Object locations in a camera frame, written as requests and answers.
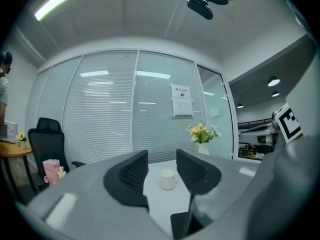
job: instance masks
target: pink bag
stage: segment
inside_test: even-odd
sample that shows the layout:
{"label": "pink bag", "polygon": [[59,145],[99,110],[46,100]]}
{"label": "pink bag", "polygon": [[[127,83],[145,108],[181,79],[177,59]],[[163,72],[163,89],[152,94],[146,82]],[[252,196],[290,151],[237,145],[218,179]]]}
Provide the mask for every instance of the pink bag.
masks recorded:
{"label": "pink bag", "polygon": [[59,168],[60,168],[60,161],[57,159],[49,159],[42,162],[44,168],[44,182],[48,183],[49,185],[55,184],[59,180]]}

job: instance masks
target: white t-shirt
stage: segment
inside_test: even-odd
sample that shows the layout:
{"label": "white t-shirt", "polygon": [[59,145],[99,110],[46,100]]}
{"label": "white t-shirt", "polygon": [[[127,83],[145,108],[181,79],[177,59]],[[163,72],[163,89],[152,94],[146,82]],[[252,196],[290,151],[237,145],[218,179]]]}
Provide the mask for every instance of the white t-shirt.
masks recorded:
{"label": "white t-shirt", "polygon": [[5,77],[0,78],[0,102],[4,103],[5,105],[8,104],[8,88],[9,83]]}

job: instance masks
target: potted sunflower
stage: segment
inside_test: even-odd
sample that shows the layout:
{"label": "potted sunflower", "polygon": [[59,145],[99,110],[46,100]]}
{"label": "potted sunflower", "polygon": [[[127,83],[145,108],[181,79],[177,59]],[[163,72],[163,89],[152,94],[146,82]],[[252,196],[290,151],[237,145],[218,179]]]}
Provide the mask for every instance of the potted sunflower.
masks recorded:
{"label": "potted sunflower", "polygon": [[19,134],[19,141],[21,149],[25,150],[27,148],[27,137],[23,133]]}
{"label": "potted sunflower", "polygon": [[187,131],[191,135],[191,141],[198,143],[198,152],[206,155],[209,155],[209,142],[221,136],[214,125],[206,126],[203,122],[194,127],[189,125]]}

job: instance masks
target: chair armrest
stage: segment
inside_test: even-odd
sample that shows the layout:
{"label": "chair armrest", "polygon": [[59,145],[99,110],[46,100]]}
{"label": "chair armrest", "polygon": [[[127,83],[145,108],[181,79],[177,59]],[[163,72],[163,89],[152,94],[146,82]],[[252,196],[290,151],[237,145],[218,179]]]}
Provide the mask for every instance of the chair armrest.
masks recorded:
{"label": "chair armrest", "polygon": [[37,188],[42,191],[44,190],[46,187],[48,187],[48,184],[44,182],[43,179],[40,178],[39,174],[34,173],[31,175],[32,180],[34,182],[34,184],[37,186]]}
{"label": "chair armrest", "polygon": [[71,162],[71,164],[73,164],[75,167],[80,167],[80,166],[85,166],[86,164],[83,162],[78,162],[78,161],[73,161]]}

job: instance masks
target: black camera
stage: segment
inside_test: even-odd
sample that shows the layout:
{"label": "black camera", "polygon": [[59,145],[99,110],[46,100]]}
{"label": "black camera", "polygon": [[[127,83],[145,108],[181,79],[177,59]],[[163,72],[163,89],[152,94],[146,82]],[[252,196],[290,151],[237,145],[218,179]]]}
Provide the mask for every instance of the black camera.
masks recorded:
{"label": "black camera", "polygon": [[191,10],[195,11],[197,14],[200,14],[207,20],[211,20],[214,17],[214,15],[208,5],[208,2],[212,2],[221,6],[228,4],[228,0],[187,0],[186,4]]}

